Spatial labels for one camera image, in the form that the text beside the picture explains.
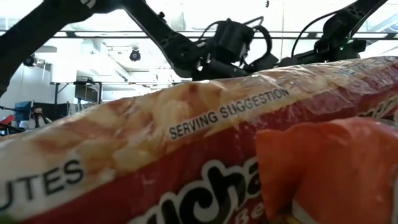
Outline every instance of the snack bag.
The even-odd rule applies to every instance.
[[[303,123],[286,131],[259,131],[256,150],[270,219],[289,224],[397,223],[394,127],[371,118]]]
[[[398,58],[193,82],[0,138],[0,214],[19,223],[265,223],[254,136],[382,116]]]

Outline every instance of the person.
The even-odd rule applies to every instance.
[[[29,129],[36,129],[45,126],[46,124],[49,124],[51,122],[52,121],[50,119],[44,116],[43,108],[41,107],[32,108],[29,120]]]

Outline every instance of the serving suggestion text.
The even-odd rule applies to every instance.
[[[278,88],[253,95],[242,100],[233,101],[228,105],[221,106],[218,111],[209,111],[206,114],[202,114],[196,118],[189,119],[176,126],[172,126],[169,128],[169,136],[173,140],[182,138],[194,132],[208,128],[221,119],[228,119],[230,116],[253,110],[262,105],[285,98],[286,96],[289,96],[289,92],[285,89]]]

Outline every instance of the dome camera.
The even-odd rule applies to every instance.
[[[26,67],[36,67],[37,65],[37,59],[35,58],[35,55],[31,55],[22,62]]]
[[[141,54],[139,53],[139,49],[133,49],[130,54],[130,60],[132,62],[136,62],[141,60]]]

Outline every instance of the blue object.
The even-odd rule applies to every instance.
[[[32,109],[32,102],[19,102],[15,104],[15,121],[28,121],[30,119],[30,110]]]

